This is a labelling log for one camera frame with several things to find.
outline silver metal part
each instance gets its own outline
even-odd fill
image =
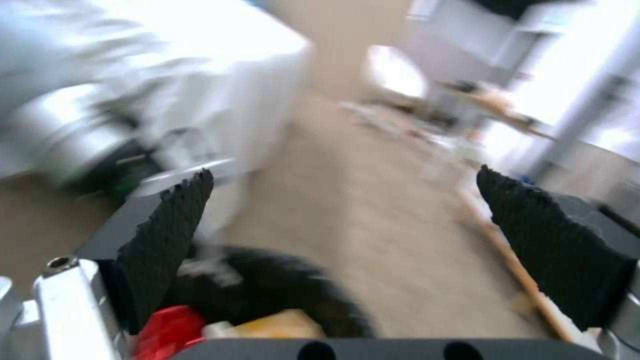
[[[123,359],[127,346],[93,261],[34,285],[47,359]]]
[[[173,185],[179,184],[182,180],[190,179],[193,174],[204,169],[211,171],[216,186],[223,185],[232,180],[234,176],[233,159],[222,159],[199,163],[189,168],[170,170],[148,177],[140,183],[136,191],[131,196],[141,197],[154,193],[159,193]]]
[[[636,263],[636,272],[634,274],[633,280],[631,281],[629,292],[640,299],[640,261]]]
[[[35,300],[22,303],[22,312],[13,324],[9,336],[11,360],[33,360],[44,358],[44,340],[40,310]]]
[[[9,351],[8,335],[20,315],[22,302],[8,277],[0,276],[0,354]]]
[[[54,184],[73,181],[131,139],[127,126],[99,108],[103,97],[91,84],[49,92],[9,116],[8,134]]]
[[[44,270],[42,270],[42,276],[48,277],[56,275],[63,271],[67,271],[75,266],[78,266],[78,264],[78,258],[75,256],[63,256],[60,258],[55,258],[45,265]]]
[[[609,330],[598,335],[598,346],[602,354],[612,360],[640,360],[640,352],[628,346]]]
[[[640,300],[634,294],[627,293],[609,328],[622,342],[640,349]]]

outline white furniture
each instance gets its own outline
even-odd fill
[[[107,88],[112,106],[154,143],[195,127],[218,158],[234,158],[237,181],[218,188],[202,221],[212,233],[237,213],[245,174],[282,141],[312,54],[308,40],[242,0],[30,1],[8,11],[42,25],[83,83]],[[191,161],[186,144],[162,154]]]

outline beige carpet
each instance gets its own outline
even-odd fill
[[[306,256],[325,267],[387,336],[547,337],[491,245],[453,221],[456,199],[419,177],[420,157],[358,125],[332,102],[303,103],[289,137],[252,181],[227,241]],[[0,183],[0,274],[28,294],[53,256],[72,252],[109,216],[37,176]]]

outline black hole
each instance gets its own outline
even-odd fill
[[[447,344],[444,348],[444,358],[446,360],[483,360],[476,348],[462,341]]]
[[[298,360],[335,360],[335,352],[331,346],[313,341],[300,349]]]
[[[49,267],[53,269],[61,268],[69,264],[69,258],[55,258],[49,262]]]

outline wall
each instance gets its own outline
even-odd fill
[[[316,46],[311,87],[333,99],[361,96],[369,45],[394,45],[410,0],[271,0],[269,10]]]
[[[410,17],[401,48],[429,80],[478,81],[491,73],[491,64],[514,28],[513,21],[495,15],[469,0],[418,0],[438,2],[427,17]]]
[[[429,81],[478,81],[491,72],[490,64],[433,31],[422,20],[408,20],[400,48]]]

